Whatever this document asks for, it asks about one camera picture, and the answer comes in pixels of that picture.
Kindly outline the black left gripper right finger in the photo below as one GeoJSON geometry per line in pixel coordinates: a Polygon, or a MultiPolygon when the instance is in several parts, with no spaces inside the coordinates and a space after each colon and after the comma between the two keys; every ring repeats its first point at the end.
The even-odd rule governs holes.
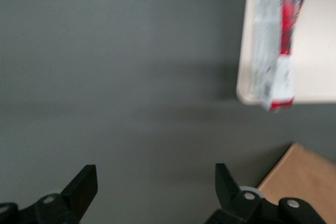
{"type": "Polygon", "coordinates": [[[221,207],[206,224],[279,222],[278,207],[268,202],[258,189],[238,186],[224,163],[215,165],[215,190],[221,207]]]}

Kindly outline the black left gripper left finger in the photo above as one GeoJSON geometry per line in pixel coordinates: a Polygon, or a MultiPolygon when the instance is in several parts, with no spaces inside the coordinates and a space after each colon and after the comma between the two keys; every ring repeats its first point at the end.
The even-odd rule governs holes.
{"type": "Polygon", "coordinates": [[[37,223],[80,223],[98,191],[95,165],[86,165],[59,194],[34,204],[37,223]]]}

